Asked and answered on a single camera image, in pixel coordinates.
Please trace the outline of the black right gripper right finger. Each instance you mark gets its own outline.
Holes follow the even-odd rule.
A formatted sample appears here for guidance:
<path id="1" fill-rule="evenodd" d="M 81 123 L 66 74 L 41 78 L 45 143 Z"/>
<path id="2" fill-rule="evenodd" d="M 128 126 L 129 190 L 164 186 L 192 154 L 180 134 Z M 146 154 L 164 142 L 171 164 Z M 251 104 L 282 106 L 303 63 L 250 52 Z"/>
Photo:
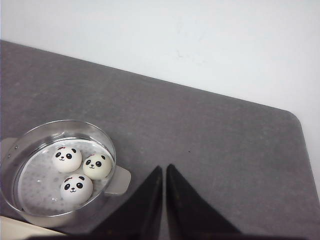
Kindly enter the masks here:
<path id="1" fill-rule="evenodd" d="M 210 206 L 178 169 L 166 169 L 166 207 L 173 236 L 181 240 L 239 240 L 239 229 Z"/>

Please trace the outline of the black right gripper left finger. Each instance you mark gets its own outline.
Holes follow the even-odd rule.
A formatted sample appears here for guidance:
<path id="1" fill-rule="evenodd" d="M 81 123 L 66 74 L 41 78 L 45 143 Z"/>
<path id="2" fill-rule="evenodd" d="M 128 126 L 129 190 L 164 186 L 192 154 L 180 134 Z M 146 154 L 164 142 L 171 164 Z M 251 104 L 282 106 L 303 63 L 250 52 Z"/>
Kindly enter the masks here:
<path id="1" fill-rule="evenodd" d="M 157 166 L 134 194 L 97 228 L 90 240 L 157 240 L 163 205 L 163 171 Z"/>

